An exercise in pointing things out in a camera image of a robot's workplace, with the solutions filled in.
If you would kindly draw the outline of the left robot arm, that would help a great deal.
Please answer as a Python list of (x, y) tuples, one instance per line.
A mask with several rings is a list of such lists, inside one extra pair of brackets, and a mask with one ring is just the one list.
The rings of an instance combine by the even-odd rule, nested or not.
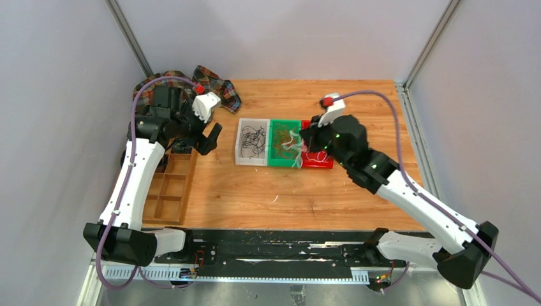
[(213, 92), (196, 90), (182, 99), (178, 87), (157, 85), (152, 103), (136, 112), (128, 127), (122, 168), (98, 222), (87, 223), (83, 237), (101, 259), (133, 266), (148, 266), (157, 256), (171, 253), (180, 263), (195, 257), (193, 237), (181, 228), (142, 231), (144, 205), (154, 173), (170, 140), (182, 140), (200, 155), (217, 147), (221, 125), (209, 135), (204, 130), (221, 99)]

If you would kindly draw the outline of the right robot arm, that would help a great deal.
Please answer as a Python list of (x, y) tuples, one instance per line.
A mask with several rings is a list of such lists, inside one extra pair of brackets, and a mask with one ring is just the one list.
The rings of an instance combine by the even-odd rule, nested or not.
[(325, 126), (319, 126), (317, 120), (314, 116), (300, 131), (309, 151), (326, 152), (354, 184), (393, 203), (432, 236), (414, 237), (378, 228), (364, 242), (366, 260), (374, 266), (388, 259), (427, 266), (461, 289), (472, 288), (492, 257), (498, 228), (457, 213), (419, 186), (397, 161), (369, 146), (366, 128), (354, 116), (340, 116)]

